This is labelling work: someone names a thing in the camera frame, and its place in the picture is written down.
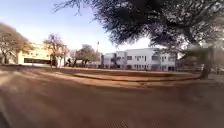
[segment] tree trunk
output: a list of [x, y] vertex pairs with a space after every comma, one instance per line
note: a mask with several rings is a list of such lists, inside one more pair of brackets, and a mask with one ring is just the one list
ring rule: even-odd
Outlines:
[[53, 57], [50, 56], [50, 60], [51, 60], [51, 68], [52, 68], [52, 65], [53, 65]]
[[200, 79], [207, 79], [208, 75], [211, 73], [213, 64], [214, 48], [208, 48], [207, 53], [205, 53], [204, 67], [200, 75]]
[[76, 62], [77, 62], [77, 60], [75, 59], [73, 66], [72, 66], [73, 68], [76, 66]]
[[211, 68], [212, 68], [211, 64], [209, 64], [209, 63], [204, 64], [203, 70], [202, 70], [199, 78], [200, 79], [207, 79], [209, 73], [211, 72]]
[[4, 64], [8, 64], [8, 58], [6, 54], [2, 54], [4, 56]]

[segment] foliage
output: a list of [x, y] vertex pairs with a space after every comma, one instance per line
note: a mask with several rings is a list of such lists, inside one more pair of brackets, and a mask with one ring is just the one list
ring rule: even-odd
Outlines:
[[86, 64], [89, 61], [100, 59], [100, 53], [95, 51], [92, 46], [84, 44], [80, 50], [76, 52], [76, 60], [83, 60]]
[[4, 57], [4, 63], [8, 63], [8, 58], [16, 58], [19, 51], [28, 52], [33, 47], [28, 40], [23, 37], [16, 29], [0, 23], [0, 50]]
[[204, 49], [196, 55], [205, 58], [207, 68], [214, 42], [223, 35], [224, 24], [219, 20], [224, 15], [224, 0], [68, 0], [56, 8], [80, 7], [80, 3], [93, 7], [113, 43], [134, 43], [147, 36], [151, 45], [177, 52], [183, 45], [193, 47], [188, 53]]
[[72, 61], [75, 61], [76, 51], [77, 51], [76, 49], [72, 49], [72, 50], [69, 51], [69, 55], [70, 55]]

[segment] wall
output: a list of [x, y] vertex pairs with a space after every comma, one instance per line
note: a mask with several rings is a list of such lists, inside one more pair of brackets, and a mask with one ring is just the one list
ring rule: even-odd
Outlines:
[[132, 69], [148, 69], [150, 70], [152, 65], [159, 65], [159, 60], [152, 60], [152, 56], [155, 54], [154, 49], [131, 49], [126, 50], [127, 57], [132, 56], [132, 60], [127, 60], [127, 65], [131, 65]]

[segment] tree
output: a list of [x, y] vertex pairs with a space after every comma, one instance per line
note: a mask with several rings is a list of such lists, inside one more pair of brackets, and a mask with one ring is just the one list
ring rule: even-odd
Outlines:
[[68, 0], [56, 9], [82, 2], [93, 7], [112, 42], [133, 43], [147, 36], [154, 45], [177, 52], [189, 45], [187, 53], [203, 58], [200, 78], [208, 77], [214, 42], [223, 34], [223, 22], [217, 21], [224, 15], [224, 0]]
[[19, 51], [28, 52], [30, 49], [32, 47], [28, 40], [16, 29], [0, 23], [0, 52], [5, 64], [8, 64], [9, 58], [16, 59]]
[[77, 52], [76, 49], [72, 49], [72, 50], [69, 51], [69, 55], [70, 55], [70, 57], [72, 59], [72, 62], [73, 62], [72, 67], [74, 67], [76, 65], [76, 52]]
[[82, 48], [76, 52], [75, 58], [76, 60], [82, 60], [82, 65], [85, 67], [87, 62], [99, 60], [100, 54], [95, 51], [92, 46], [84, 44]]
[[111, 61], [114, 63], [113, 68], [118, 68], [117, 61], [120, 59], [121, 57], [117, 57], [117, 53], [114, 53], [113, 58], [111, 59]]
[[50, 34], [48, 39], [44, 41], [44, 44], [46, 45], [47, 49], [51, 52], [51, 66], [58, 67], [58, 60], [61, 60], [66, 56], [67, 54], [67, 48], [60, 39], [59, 36]]

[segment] bare tree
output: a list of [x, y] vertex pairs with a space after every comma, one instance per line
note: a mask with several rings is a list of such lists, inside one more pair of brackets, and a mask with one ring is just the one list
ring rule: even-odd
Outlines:
[[48, 39], [44, 41], [44, 44], [51, 53], [51, 67], [54, 65], [56, 68], [58, 68], [58, 60], [60, 60], [61, 64], [61, 60], [67, 54], [66, 46], [60, 37], [55, 34], [50, 34]]
[[9, 57], [16, 59], [19, 51], [28, 52], [32, 48], [28, 40], [16, 29], [0, 23], [0, 52], [5, 64], [8, 64]]

